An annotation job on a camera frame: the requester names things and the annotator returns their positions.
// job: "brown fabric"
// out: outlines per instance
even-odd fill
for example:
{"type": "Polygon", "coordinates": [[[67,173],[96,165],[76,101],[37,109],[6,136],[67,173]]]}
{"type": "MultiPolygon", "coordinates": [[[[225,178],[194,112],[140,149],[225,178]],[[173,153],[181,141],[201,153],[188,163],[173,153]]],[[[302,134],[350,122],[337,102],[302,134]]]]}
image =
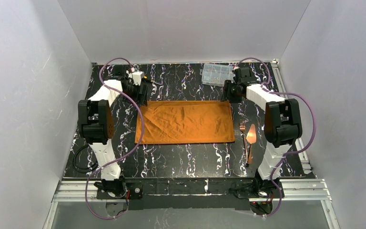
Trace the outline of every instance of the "brown fabric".
{"type": "MultiPolygon", "coordinates": [[[[220,101],[148,101],[142,106],[145,131],[141,144],[234,142],[231,105],[220,101]]],[[[135,142],[141,134],[137,119],[135,142]]]]}

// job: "clear plastic container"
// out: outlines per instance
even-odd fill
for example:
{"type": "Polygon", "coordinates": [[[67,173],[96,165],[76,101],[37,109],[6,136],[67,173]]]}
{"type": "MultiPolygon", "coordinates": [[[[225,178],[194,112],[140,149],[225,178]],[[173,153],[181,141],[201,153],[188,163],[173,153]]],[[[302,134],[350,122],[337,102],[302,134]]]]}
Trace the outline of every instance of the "clear plastic container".
{"type": "Polygon", "coordinates": [[[206,85],[223,87],[225,80],[233,80],[233,66],[206,63],[204,68],[200,70],[202,82],[206,85]]]}

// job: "fork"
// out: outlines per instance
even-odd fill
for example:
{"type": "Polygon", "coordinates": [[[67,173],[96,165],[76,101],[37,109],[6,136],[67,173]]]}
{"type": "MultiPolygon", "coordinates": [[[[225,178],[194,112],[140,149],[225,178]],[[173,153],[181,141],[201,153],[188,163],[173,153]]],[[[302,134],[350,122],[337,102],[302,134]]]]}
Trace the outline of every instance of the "fork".
{"type": "Polygon", "coordinates": [[[245,166],[249,167],[249,164],[247,163],[248,153],[247,153],[246,140],[245,140],[246,126],[245,126],[245,122],[243,120],[241,120],[241,122],[239,123],[239,130],[242,132],[242,137],[244,138],[244,147],[245,147],[245,152],[246,152],[246,164],[245,164],[245,166]]]}

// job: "gray wall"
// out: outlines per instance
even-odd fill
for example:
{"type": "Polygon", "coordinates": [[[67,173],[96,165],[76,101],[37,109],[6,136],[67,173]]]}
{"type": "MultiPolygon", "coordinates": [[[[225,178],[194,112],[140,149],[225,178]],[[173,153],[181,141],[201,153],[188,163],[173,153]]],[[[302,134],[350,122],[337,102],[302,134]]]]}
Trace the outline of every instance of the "gray wall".
{"type": "MultiPolygon", "coordinates": [[[[286,89],[317,114],[308,150],[342,228],[366,228],[366,1],[312,0],[280,63],[286,89]]],[[[311,133],[302,111],[304,141],[311,133]]]]}
{"type": "Polygon", "coordinates": [[[91,62],[279,58],[309,0],[59,0],[91,62]]]}
{"type": "Polygon", "coordinates": [[[91,71],[56,0],[0,0],[0,229],[43,226],[91,71]]]}

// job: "table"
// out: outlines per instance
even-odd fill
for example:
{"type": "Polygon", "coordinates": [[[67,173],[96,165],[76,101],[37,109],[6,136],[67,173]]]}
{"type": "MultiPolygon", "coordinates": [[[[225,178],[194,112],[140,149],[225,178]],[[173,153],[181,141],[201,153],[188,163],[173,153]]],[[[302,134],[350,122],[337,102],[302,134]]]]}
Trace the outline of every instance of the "table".
{"type": "MultiPolygon", "coordinates": [[[[256,76],[267,79],[267,72],[262,70],[260,63],[242,63],[249,65],[256,76]]],[[[272,80],[269,89],[278,91],[271,63],[267,63],[272,80]]],[[[98,77],[102,66],[93,66],[86,99],[94,95],[101,87],[98,77]]],[[[161,86],[152,84],[148,88],[148,100],[220,100],[222,87],[202,85],[200,70],[203,63],[176,64],[139,64],[136,70],[143,71],[161,86]]],[[[103,73],[104,79],[111,79],[114,65],[110,65],[103,73]]],[[[120,162],[125,177],[136,178],[238,178],[254,177],[262,162],[266,138],[263,134],[264,112],[253,102],[245,100],[240,104],[231,104],[236,141],[225,144],[185,144],[185,145],[142,145],[137,151],[120,162]],[[252,146],[253,163],[246,168],[245,150],[239,131],[239,123],[244,120],[246,133],[251,124],[257,131],[256,144],[252,146]]],[[[138,112],[132,104],[124,102],[119,96],[113,103],[112,116],[115,134],[112,145],[116,158],[125,155],[135,145],[134,136],[138,112]]],[[[79,147],[86,142],[80,138],[78,129],[75,131],[70,155],[64,172],[64,179],[86,178],[89,174],[81,174],[72,167],[72,157],[79,147]]],[[[78,165],[85,167],[95,162],[95,156],[90,149],[83,150],[76,158],[78,165]]],[[[281,176],[304,177],[305,174],[298,156],[287,156],[281,168],[281,176]]]]}

